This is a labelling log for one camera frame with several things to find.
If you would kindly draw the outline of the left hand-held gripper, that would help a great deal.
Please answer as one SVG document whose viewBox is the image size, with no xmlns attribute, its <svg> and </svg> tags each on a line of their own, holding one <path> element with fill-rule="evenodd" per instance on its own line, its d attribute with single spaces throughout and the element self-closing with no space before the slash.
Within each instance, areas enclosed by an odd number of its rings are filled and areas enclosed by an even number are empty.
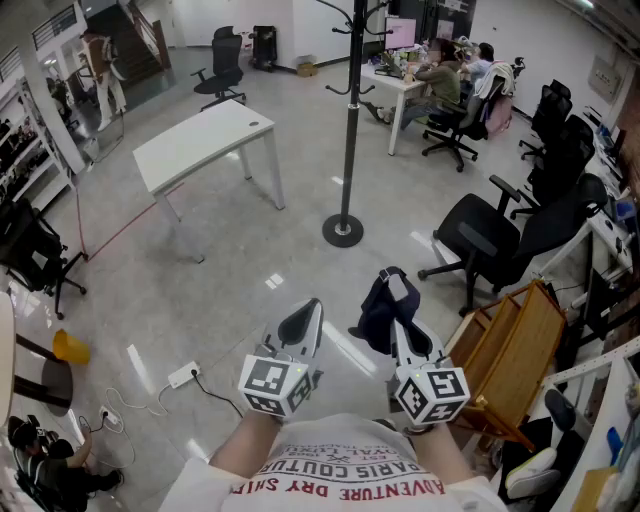
<svg viewBox="0 0 640 512">
<path fill-rule="evenodd" d="M 309 298 L 282 310 L 267 324 L 261 342 L 245 357 L 238 383 L 251 410 L 291 417 L 308 399 L 322 375 L 316 355 L 323 320 L 321 301 Z"/>
</svg>

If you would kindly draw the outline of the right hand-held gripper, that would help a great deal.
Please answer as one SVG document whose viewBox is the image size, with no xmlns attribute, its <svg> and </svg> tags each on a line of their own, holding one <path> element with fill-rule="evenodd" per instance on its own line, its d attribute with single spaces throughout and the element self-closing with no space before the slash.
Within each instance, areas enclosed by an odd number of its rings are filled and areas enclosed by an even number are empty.
<svg viewBox="0 0 640 512">
<path fill-rule="evenodd" d="M 400 274 L 387 280 L 395 315 L 405 320 L 407 288 Z M 456 419 L 470 400 L 470 390 L 460 367 L 445 353 L 440 338 L 422 322 L 405 327 L 391 324 L 391 355 L 395 371 L 387 382 L 390 411 L 403 413 L 407 428 L 430 428 Z"/>
</svg>

